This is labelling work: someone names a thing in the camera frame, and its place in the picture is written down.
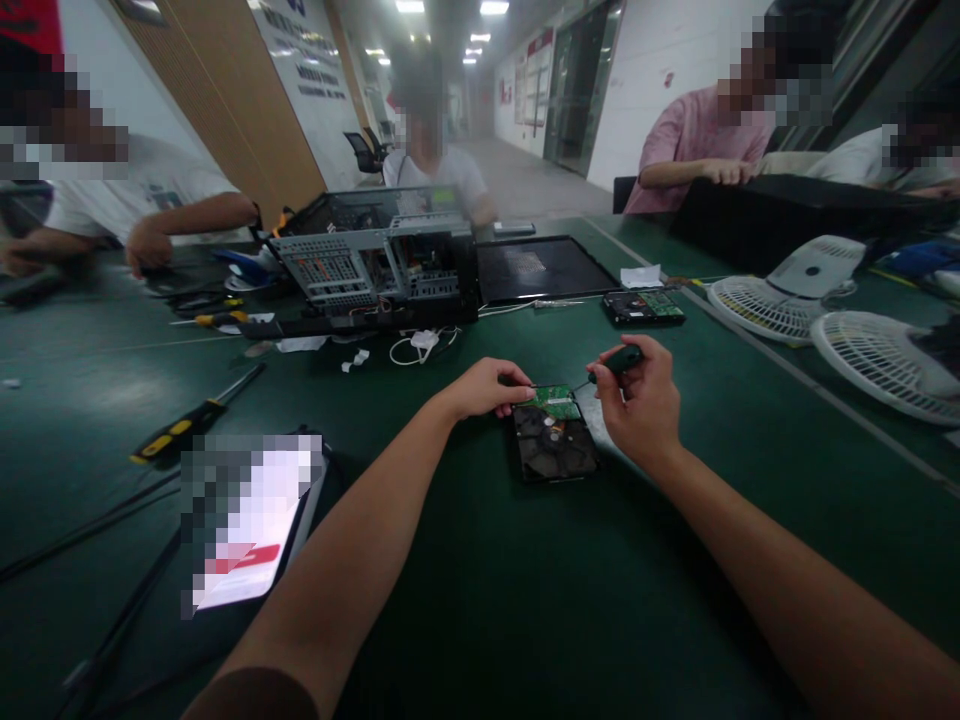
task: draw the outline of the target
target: hand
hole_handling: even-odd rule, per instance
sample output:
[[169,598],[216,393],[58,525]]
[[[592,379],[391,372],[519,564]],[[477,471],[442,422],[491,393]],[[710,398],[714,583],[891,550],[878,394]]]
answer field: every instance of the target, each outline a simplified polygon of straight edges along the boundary
[[960,198],[960,187],[956,185],[936,185],[934,187],[914,190],[907,193],[913,197],[929,198],[931,200],[954,200]]
[[141,268],[163,267],[173,258],[170,238],[151,224],[146,217],[136,224],[127,238],[127,264],[135,278],[142,279]]
[[[500,384],[500,378],[514,386]],[[484,358],[442,390],[436,398],[459,421],[495,411],[498,418],[513,413],[514,403],[532,400],[536,393],[523,370],[509,360]]]
[[29,240],[10,240],[0,247],[3,272],[13,277],[36,275],[44,264],[37,260],[39,249]]
[[623,335],[644,360],[618,378],[602,363],[623,345],[587,365],[597,375],[597,397],[610,439],[644,470],[683,450],[680,444],[680,393],[673,384],[673,356],[646,335]]
[[700,177],[709,178],[714,185],[743,185],[753,173],[753,165],[741,160],[704,160]]

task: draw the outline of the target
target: open computer case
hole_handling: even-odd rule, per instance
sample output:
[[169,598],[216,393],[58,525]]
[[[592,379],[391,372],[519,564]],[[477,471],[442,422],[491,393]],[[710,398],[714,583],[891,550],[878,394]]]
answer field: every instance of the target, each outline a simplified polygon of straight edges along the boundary
[[302,318],[240,326],[251,339],[475,322],[476,238],[455,188],[324,193],[267,246],[306,300]]

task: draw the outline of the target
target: pink shirt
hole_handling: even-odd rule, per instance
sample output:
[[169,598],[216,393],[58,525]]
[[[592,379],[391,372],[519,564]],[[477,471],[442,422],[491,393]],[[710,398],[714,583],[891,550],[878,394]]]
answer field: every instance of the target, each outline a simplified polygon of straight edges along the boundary
[[[718,115],[716,85],[678,97],[663,111],[647,135],[640,156],[640,172],[648,165],[657,163],[706,158],[758,162],[763,157],[773,128],[759,124],[721,127]],[[624,213],[635,215],[679,210],[689,189],[689,185],[681,185],[644,190],[638,181]]]

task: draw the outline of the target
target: blue object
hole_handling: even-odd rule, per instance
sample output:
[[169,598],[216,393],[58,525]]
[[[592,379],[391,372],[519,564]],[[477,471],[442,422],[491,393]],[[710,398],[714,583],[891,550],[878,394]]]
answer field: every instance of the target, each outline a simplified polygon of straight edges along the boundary
[[960,243],[932,240],[911,245],[892,256],[887,267],[908,278],[920,278],[937,270],[960,270]]
[[213,256],[230,263],[230,270],[245,283],[254,287],[269,285],[273,274],[260,266],[255,258],[233,250],[214,250]]

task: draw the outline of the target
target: white fan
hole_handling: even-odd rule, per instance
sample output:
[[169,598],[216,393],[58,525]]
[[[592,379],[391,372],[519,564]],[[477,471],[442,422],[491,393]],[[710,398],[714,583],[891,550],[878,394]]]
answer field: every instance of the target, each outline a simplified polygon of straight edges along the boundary
[[906,323],[864,312],[834,312],[810,330],[838,373],[877,400],[937,425],[960,426],[960,380],[914,345],[925,335]]
[[770,340],[810,344],[810,326],[827,312],[828,295],[849,295],[866,246],[823,235],[797,248],[766,279],[729,277],[710,287],[710,303],[727,319]]

